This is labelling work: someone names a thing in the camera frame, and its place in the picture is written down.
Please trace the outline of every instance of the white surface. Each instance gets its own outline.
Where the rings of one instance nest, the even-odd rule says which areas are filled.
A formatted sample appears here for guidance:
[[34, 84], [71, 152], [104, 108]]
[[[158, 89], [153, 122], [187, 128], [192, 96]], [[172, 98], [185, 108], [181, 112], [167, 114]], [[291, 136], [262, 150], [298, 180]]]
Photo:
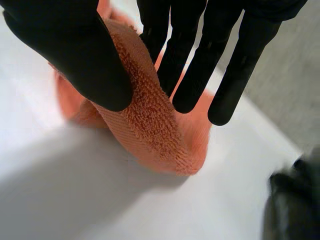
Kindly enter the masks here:
[[245, 97], [197, 175], [155, 174], [110, 133], [65, 125], [46, 61], [2, 17], [0, 36], [1, 240], [261, 239], [268, 177], [300, 151]]

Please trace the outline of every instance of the gray floor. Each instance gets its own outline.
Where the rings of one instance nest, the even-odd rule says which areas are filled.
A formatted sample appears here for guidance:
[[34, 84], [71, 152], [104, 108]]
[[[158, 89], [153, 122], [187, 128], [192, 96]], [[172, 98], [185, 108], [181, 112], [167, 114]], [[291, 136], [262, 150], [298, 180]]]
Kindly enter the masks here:
[[[320, 0], [309, 0], [282, 24], [246, 87], [247, 96], [303, 151], [320, 144]], [[234, 26], [218, 67], [225, 70], [238, 39]]]

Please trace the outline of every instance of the terry cloth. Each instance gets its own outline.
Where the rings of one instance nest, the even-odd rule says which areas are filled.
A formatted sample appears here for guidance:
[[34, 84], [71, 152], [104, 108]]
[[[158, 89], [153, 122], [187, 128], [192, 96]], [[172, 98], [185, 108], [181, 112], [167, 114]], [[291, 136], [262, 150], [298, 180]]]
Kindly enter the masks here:
[[136, 31], [110, 19], [105, 25], [129, 74], [132, 102], [121, 112], [109, 111], [84, 98], [55, 71], [62, 114], [81, 126], [109, 128], [140, 164], [154, 171], [183, 176], [197, 173], [207, 154], [212, 126], [207, 112], [213, 96], [205, 91], [193, 111], [175, 111]]

